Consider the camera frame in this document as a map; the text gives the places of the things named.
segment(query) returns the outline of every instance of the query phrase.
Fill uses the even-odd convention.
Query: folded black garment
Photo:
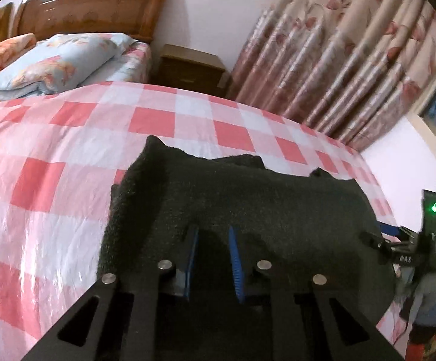
[[[199,332],[184,335],[193,338],[196,359],[214,359],[212,349],[233,349],[236,339],[234,359],[267,359],[259,348],[243,350],[255,346],[256,317],[243,315],[236,307],[236,321],[248,324],[236,331],[232,327],[236,322],[212,314],[219,312],[220,303],[235,302],[227,247],[230,225],[265,246],[295,275],[333,277],[373,324],[393,299],[392,265],[379,264],[379,253],[359,238],[362,231],[380,237],[381,233],[354,180],[337,180],[320,169],[310,177],[279,174],[251,155],[197,158],[154,136],[148,137],[143,152],[114,188],[98,276],[107,272],[119,276],[140,270],[144,262],[164,259],[191,222],[200,228],[191,291],[207,291],[201,321],[190,324]],[[212,338],[205,335],[207,330]],[[196,335],[201,338],[199,346]]]

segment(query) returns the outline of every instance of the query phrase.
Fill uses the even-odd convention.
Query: floral curtain
[[[363,150],[435,73],[426,0],[277,0],[244,45],[227,97]]]

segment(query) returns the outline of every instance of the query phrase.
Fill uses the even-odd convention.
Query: wooden nightstand
[[[164,45],[160,57],[153,84],[214,96],[224,95],[227,73],[217,56],[181,46]]]

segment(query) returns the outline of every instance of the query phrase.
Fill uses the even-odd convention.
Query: white wall
[[[216,54],[231,70],[263,9],[273,0],[166,0],[152,43],[156,56],[171,43]],[[21,0],[1,0],[16,8]]]
[[[408,119],[363,153],[399,225],[421,229],[422,189],[436,191],[436,158]]]

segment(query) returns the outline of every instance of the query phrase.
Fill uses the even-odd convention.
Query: silver screw
[[[313,282],[317,285],[324,285],[327,283],[327,277],[325,277],[323,274],[316,274],[313,276]]]
[[[168,270],[173,267],[173,262],[168,259],[163,259],[158,262],[158,268],[160,270]]]
[[[269,260],[260,260],[256,266],[260,270],[270,270],[271,269],[271,262]]]
[[[116,281],[116,276],[113,273],[106,273],[106,274],[103,274],[103,276],[101,277],[101,281],[102,281],[102,283],[105,283],[106,285],[108,285],[108,284]]]

